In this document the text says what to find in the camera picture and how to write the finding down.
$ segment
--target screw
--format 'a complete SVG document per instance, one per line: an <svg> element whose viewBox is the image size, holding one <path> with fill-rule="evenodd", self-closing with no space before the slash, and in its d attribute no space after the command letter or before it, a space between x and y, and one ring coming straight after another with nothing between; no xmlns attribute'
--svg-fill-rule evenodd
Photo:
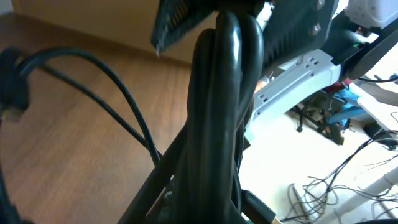
<svg viewBox="0 0 398 224"><path fill-rule="evenodd" d="M321 25L319 23L315 24L310 31L311 35L317 35L321 31Z"/></svg>
<svg viewBox="0 0 398 224"><path fill-rule="evenodd" d="M321 10L325 5L325 0L317 0L317 10Z"/></svg>

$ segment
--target blue cloth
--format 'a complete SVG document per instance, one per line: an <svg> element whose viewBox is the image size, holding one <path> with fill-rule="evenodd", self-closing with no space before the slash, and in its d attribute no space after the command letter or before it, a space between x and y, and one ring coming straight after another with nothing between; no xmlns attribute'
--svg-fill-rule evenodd
<svg viewBox="0 0 398 224"><path fill-rule="evenodd" d="M326 119L328 124L340 123L342 125L346 125L349 118L366 114L366 111L358 105L357 101L359 97L369 97L370 95L354 83L349 84L347 87L348 89L344 88L334 94L334 96L347 101L347 104L343 105L340 112Z"/></svg>

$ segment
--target beige wall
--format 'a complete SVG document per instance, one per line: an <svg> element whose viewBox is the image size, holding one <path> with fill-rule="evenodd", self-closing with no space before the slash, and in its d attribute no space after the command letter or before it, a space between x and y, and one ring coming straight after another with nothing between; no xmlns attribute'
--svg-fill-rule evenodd
<svg viewBox="0 0 398 224"><path fill-rule="evenodd" d="M11 0L0 0L0 15L11 11L12 11Z"/></svg>
<svg viewBox="0 0 398 224"><path fill-rule="evenodd" d="M158 3L159 0L14 0L16 11L21 14L153 53L150 35ZM162 55L191 62L197 36L214 26L212 15Z"/></svg>

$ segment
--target metal pole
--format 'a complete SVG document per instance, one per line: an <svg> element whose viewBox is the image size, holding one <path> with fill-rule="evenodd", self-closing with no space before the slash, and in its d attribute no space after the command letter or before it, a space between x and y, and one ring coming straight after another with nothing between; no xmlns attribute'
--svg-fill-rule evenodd
<svg viewBox="0 0 398 224"><path fill-rule="evenodd" d="M395 184L398 183L398 167L393 169L392 171L388 172L387 174L384 174L380 179L375 181L375 183L369 185L366 187L363 192L370 194L370 195L378 195L381 192L389 189L390 187L394 186ZM328 224L331 223L332 220L334 220L337 217L340 217L355 208L358 208L360 205L363 203L367 202L369 199L366 197L363 197L359 194L356 194L355 196L351 197L347 202L339 206L335 212L331 212L319 219L316 224Z"/></svg>

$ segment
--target red object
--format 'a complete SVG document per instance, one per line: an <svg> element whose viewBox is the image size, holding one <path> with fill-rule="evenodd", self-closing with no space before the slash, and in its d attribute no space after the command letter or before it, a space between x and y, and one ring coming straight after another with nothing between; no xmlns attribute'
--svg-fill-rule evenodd
<svg viewBox="0 0 398 224"><path fill-rule="evenodd" d="M343 83L345 85L349 85L351 84L353 81L350 80L349 78L345 79L343 81ZM342 90L344 88L344 86L341 84L341 82L335 82L332 85L324 88L323 90L325 90L327 93L331 92L331 91L338 91L338 90Z"/></svg>

